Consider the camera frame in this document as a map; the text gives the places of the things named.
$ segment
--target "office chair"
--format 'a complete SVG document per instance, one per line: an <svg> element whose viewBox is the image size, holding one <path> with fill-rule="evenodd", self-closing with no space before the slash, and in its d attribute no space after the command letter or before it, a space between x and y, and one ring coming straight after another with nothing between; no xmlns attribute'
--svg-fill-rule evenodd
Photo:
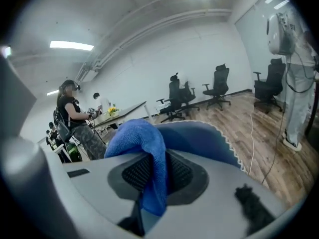
<svg viewBox="0 0 319 239"><path fill-rule="evenodd" d="M198 111L200 110L200 108L198 106L189 104L190 101L192 101L192 100L194 100L196 98L194 89L195 88L191 88L191 90L193 92L193 94L192 94L190 89L189 89L188 82L185 83L185 88L184 89L179 89L181 102L183 104L185 104L185 106L182 107L179 110L179 112L185 111L186 116L189 116L189 109L197 108Z"/></svg>
<svg viewBox="0 0 319 239"><path fill-rule="evenodd" d="M161 121L163 123L164 121L173 121L173 119L182 119L185 120L185 118L181 115L181 113L178 111L178 109L181 108L181 100L179 98L180 92L179 92L179 80L176 75L171 76L170 78L170 84L169 84L169 99L164 100L165 98L156 100L156 102L161 102L164 104L164 102L170 101L170 106L163 108L160 110L161 114L166 114L168 117Z"/></svg>
<svg viewBox="0 0 319 239"><path fill-rule="evenodd" d="M209 84L202 84L203 86L206 86L205 91L203 91L204 95L213 96L212 99L208 100L208 105L206 110L208 110L208 107L213 104L218 104L220 106L220 109L223 110L222 103L228 103L231 105L230 101L226 101L222 96L226 94L228 91L227 86L227 78L229 74L229 68L226 68L225 64L217 66L216 71L214 72L214 87L212 90L208 88Z"/></svg>
<svg viewBox="0 0 319 239"><path fill-rule="evenodd" d="M282 112L283 109L278 105L275 96L279 95L283 90L282 77L284 75L286 64L283 64L281 58L272 59L268 66L268 76L266 80L259 78L260 72L254 72L257 75L255 81L255 97L260 101L254 103L254 106L259 104L274 105Z"/></svg>

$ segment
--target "person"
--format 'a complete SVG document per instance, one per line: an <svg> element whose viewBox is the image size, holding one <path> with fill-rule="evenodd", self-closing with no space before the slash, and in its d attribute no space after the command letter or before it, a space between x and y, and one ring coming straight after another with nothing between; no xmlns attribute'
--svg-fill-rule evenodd
<svg viewBox="0 0 319 239"><path fill-rule="evenodd" d="M287 126L283 133L283 144L294 151L300 151L302 145L298 141L298 133L305 122L308 103L311 98L314 82L315 60L312 56L317 50L316 42L295 8L287 12L290 31L295 43L294 52L286 56L288 75L291 80L287 89L291 98L288 103Z"/></svg>
<svg viewBox="0 0 319 239"><path fill-rule="evenodd" d="M52 147L52 145L51 145L52 141L51 141L51 139L49 138L49 136L50 136L50 131L47 130L47 131L46 131L46 138L45 138L46 144L49 145L52 150L54 150L53 147Z"/></svg>
<svg viewBox="0 0 319 239"><path fill-rule="evenodd" d="M96 100L96 111L100 114L106 113L111 107L111 103L107 98L102 98L99 93L94 93L93 98Z"/></svg>
<svg viewBox="0 0 319 239"><path fill-rule="evenodd" d="M86 120L95 119L97 114L83 114L75 104L77 86L74 81L66 80L59 88L57 108L61 113L65 125L74 137L83 145L89 158L104 158L106 146L103 141L87 126Z"/></svg>

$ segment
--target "mesh backrest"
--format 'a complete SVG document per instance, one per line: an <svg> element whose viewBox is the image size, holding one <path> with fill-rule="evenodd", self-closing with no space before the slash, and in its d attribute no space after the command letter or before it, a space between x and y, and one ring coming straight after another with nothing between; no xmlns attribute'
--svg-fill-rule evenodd
<svg viewBox="0 0 319 239"><path fill-rule="evenodd" d="M169 98L174 98L170 101L174 110L181 107L179 95L179 80L174 80L169 84Z"/></svg>
<svg viewBox="0 0 319 239"><path fill-rule="evenodd" d="M195 98L189 89L188 82L185 83L184 89L179 89L179 94L180 94L179 97L182 103L188 103Z"/></svg>
<svg viewBox="0 0 319 239"><path fill-rule="evenodd" d="M270 86L281 88L282 85L282 78L285 73L286 64L271 64L268 66L268 76L266 79L267 84Z"/></svg>
<svg viewBox="0 0 319 239"><path fill-rule="evenodd" d="M229 68L218 70L214 72L214 90L220 92L220 95L224 95L228 91L227 78L229 74Z"/></svg>

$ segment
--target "white cable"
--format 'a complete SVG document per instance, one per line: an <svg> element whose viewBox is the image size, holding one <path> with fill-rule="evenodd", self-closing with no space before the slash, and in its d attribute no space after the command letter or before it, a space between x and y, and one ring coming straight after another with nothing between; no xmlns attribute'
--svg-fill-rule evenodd
<svg viewBox="0 0 319 239"><path fill-rule="evenodd" d="M249 168L249 173L248 173L248 175L250 175L250 171L251 171L251 167L252 167L252 165L253 165L253 161L254 161L254 155L255 155L255 144L254 144L254 138L253 138L253 118L252 118L252 116L251 116L251 114L250 114L250 121L251 121L251 133L250 133L250 137L251 137L251 140L252 140L252 142L253 142L253 156L252 156L252 158L251 158L251 162L250 162L250 168Z"/></svg>

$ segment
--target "yellow flowers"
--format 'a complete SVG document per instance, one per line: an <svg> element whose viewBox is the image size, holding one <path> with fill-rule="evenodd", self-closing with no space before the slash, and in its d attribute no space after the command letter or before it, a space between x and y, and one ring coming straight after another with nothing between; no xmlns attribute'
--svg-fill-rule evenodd
<svg viewBox="0 0 319 239"><path fill-rule="evenodd" d="M110 107L109 109L108 109L108 112L109 113L113 113L113 112L116 112L118 109L116 109L115 107Z"/></svg>
<svg viewBox="0 0 319 239"><path fill-rule="evenodd" d="M108 109L109 115L112 115L112 114L114 114L114 113L117 112L117 111L118 111L118 109L117 109L116 107L110 107L110 108Z"/></svg>

